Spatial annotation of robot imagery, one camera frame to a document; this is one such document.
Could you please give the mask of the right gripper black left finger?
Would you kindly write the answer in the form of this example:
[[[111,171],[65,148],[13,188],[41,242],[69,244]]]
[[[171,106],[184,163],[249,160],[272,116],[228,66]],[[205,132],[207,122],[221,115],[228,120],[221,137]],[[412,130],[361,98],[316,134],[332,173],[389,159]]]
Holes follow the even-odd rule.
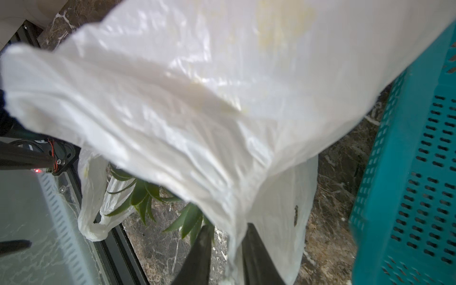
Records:
[[[212,238],[210,228],[201,228],[180,272],[171,285],[208,285],[210,279]]]

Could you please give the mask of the pineapple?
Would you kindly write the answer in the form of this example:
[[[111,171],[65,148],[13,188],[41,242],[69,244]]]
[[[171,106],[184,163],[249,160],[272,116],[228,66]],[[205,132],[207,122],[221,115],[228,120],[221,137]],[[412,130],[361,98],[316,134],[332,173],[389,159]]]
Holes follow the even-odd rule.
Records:
[[[155,221],[152,212],[153,204],[155,202],[177,203],[182,201],[181,198],[171,193],[163,186],[139,179],[116,165],[110,164],[109,167],[112,178],[121,182],[129,182],[129,184],[121,190],[110,192],[109,194],[116,195],[127,190],[131,190],[131,192],[120,206],[107,214],[108,217],[119,215],[133,207],[140,216],[141,221],[146,223],[148,219]],[[180,231],[182,239],[189,236],[191,244],[194,244],[198,234],[204,226],[208,227],[209,237],[213,241],[215,226],[198,206],[187,203],[186,206],[180,210],[178,217],[164,230],[164,232],[174,232],[178,230]]]

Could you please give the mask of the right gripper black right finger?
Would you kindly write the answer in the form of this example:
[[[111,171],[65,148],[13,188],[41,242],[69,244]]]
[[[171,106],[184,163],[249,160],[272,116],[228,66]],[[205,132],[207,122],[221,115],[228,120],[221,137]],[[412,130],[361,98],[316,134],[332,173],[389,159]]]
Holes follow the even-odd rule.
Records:
[[[242,263],[246,285],[285,284],[252,223],[242,241]]]

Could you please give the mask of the white plastic bag lemon print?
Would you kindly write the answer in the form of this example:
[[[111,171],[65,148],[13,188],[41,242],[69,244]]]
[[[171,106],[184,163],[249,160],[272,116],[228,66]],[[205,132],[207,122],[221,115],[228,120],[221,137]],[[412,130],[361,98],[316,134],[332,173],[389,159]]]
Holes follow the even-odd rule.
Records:
[[[291,285],[319,153],[455,18],[454,1],[123,1],[52,52],[8,47],[2,87],[24,127],[81,148],[88,240],[125,218],[106,213],[111,162],[229,235],[225,283],[252,222]]]

